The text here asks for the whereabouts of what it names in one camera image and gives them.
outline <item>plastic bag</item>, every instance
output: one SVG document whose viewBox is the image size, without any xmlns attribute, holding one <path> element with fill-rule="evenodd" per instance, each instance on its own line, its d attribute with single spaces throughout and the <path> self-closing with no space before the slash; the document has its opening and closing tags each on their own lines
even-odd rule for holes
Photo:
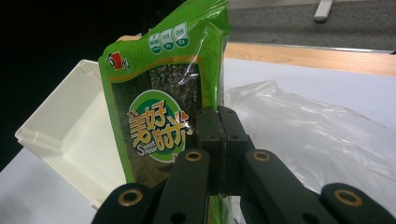
<svg viewBox="0 0 396 224">
<path fill-rule="evenodd" d="M 274 152 L 309 189 L 342 182 L 396 216 L 396 132 L 338 105 L 282 91 L 274 81 L 225 92 L 256 148 Z M 244 223 L 238 198 L 233 219 Z"/>
</svg>

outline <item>green circular label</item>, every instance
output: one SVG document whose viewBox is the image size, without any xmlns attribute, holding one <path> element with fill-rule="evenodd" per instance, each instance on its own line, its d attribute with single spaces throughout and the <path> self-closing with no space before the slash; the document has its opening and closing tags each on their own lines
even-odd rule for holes
<svg viewBox="0 0 396 224">
<path fill-rule="evenodd" d="M 184 150 L 186 134 L 192 134 L 189 115 L 164 91 L 142 92 L 129 112 L 132 144 L 139 156 L 174 162 Z"/>
</svg>

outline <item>white plastic container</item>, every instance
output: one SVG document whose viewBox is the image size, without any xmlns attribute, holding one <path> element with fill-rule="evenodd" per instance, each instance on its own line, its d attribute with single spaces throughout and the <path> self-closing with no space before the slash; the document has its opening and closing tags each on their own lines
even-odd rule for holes
<svg viewBox="0 0 396 224">
<path fill-rule="evenodd" d="M 96 209 L 125 183 L 97 62 L 80 61 L 15 136 Z"/>
</svg>

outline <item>black background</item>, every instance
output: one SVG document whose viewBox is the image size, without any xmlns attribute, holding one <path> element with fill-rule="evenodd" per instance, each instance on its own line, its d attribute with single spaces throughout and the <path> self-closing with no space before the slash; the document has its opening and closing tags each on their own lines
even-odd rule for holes
<svg viewBox="0 0 396 224">
<path fill-rule="evenodd" d="M 182 2 L 3 1 L 0 170 L 22 149 L 15 132 L 80 60 L 97 61 L 106 46 L 144 34 Z"/>
</svg>

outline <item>green packaging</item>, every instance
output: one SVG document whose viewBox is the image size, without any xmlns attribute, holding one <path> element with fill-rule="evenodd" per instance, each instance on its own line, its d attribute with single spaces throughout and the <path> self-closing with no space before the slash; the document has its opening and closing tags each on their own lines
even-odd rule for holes
<svg viewBox="0 0 396 224">
<path fill-rule="evenodd" d="M 222 60 L 230 25 L 225 0 L 187 0 L 138 40 L 99 58 L 107 108 L 127 182 L 165 180 L 195 111 L 222 105 Z"/>
</svg>

